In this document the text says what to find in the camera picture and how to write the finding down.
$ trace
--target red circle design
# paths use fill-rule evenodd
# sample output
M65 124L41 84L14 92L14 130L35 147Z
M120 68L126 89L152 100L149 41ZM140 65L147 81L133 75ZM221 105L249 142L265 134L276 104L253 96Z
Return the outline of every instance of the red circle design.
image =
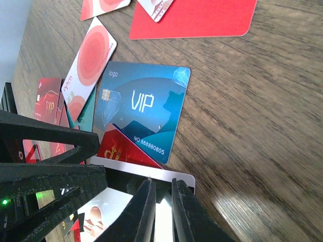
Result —
M74 96L72 101L67 105L71 118L74 122L76 121L79 114L81 113L84 105L85 105L85 100L81 96Z
M100 6L103 11L111 12L112 10L116 9L116 7L122 2L123 0L100 0Z
M83 0L81 21L92 18L93 15L93 0Z
M77 59L78 78L84 86L90 86L99 79L108 52L109 34L105 27L95 26L86 34Z

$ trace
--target wooden table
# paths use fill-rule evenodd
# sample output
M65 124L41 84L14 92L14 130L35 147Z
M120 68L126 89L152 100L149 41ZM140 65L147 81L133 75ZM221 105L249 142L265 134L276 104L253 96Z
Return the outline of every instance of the wooden table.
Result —
M322 2L259 0L243 37L132 41L134 2L99 17L118 42L112 60L192 70L167 168L196 177L237 240L323 241ZM19 114L33 116L39 78L66 77L91 23L81 5L34 0L13 80Z

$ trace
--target card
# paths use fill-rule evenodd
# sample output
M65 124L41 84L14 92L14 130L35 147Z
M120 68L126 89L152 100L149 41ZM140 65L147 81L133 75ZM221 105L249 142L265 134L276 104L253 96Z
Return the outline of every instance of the card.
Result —
M23 140L22 144L24 147L26 163L34 164L34 163L40 162L42 160L40 150L39 150L38 141Z
M62 109L60 126L67 127L67 128L70 127L69 121L67 119L66 109L65 109L64 105L63 105L63 109ZM73 148L74 148L74 145L57 143L54 156L59 155L59 154L63 154L64 152L71 150Z
M62 86L62 93L75 122L80 115L117 42L95 17Z
M64 97L63 97L62 92L60 92L59 102L58 102L58 105L57 105L57 111L56 111L56 117L55 117L54 125L59 125L60 124L63 107L64 107ZM60 150L58 143L50 142L49 143L49 148L50 148L51 157L58 155L58 152Z
M94 127L114 124L153 160L169 160L190 77L187 67L109 62Z
M54 124L61 88L60 78L39 79L34 118Z
M174 0L138 0L149 16L159 22Z
M97 156L162 169L112 124L106 127Z
M67 118L69 120L69 125L71 128L92 132L95 94L96 94L96 86L91 92L86 104L84 105L84 108L82 109L79 117L75 122L72 121L71 115L67 110Z
M156 24L138 4L130 39L242 36L249 31L257 0L176 0Z
M74 230L74 242L81 242L80 229Z
M148 178L156 183L154 241L173 241L172 179L183 180L195 192L193 176L99 157L92 157L91 164L107 168L108 188L78 210L81 241L94 241L107 229Z
M83 0L81 21L111 12L130 4L130 0Z
M59 198L60 196L66 194L69 191L69 188L63 188L63 189L54 189L53 193L55 198ZM74 214L71 214L67 218L65 218L61 223L61 231L64 236L66 236L69 231L72 229L73 225L76 223L78 219L77 212Z

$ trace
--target diamond graphic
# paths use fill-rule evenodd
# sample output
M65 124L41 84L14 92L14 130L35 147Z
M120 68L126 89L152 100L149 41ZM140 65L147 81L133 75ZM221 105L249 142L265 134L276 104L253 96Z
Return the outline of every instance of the diamond graphic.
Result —
M179 67L173 73L173 80L182 87L187 87L191 71L187 67Z
M102 121L104 127L108 125L113 116L118 112L121 101L120 92L104 89L102 94L103 112Z

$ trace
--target red card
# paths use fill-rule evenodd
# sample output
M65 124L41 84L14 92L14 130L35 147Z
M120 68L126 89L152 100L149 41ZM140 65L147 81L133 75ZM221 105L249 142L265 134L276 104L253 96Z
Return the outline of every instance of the red card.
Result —
M54 125L60 124L63 107L64 107L64 96L63 96L62 92L60 92ZM61 147L59 146L59 143L50 142L49 147L50 147L51 157L59 155L59 150L61 149Z
M81 242L80 229L74 230L74 242Z
M34 117L54 124L62 80L60 78L39 79Z
M66 113L66 108L63 105L63 109L62 109L62 116L61 116L61 121L60 121L60 126L62 127L67 127L69 128L69 120L67 119L67 113ZM57 143L57 147L56 147L56 151L55 151L55 155L59 155L64 153L65 151L71 150L74 148L74 145L69 145L69 144L58 144Z
M79 228L80 228L80 221L79 221L79 219L77 219L75 221L75 223L73 224L72 228L70 229L70 231L73 231L73 230L79 229Z
M97 156L162 169L112 124L106 127Z
M23 140L22 141L25 157L26 157L26 163L34 164L37 162L40 162L41 155L39 151L39 144L35 140Z
M175 0L159 23L137 3L130 39L241 36L248 32L257 0Z

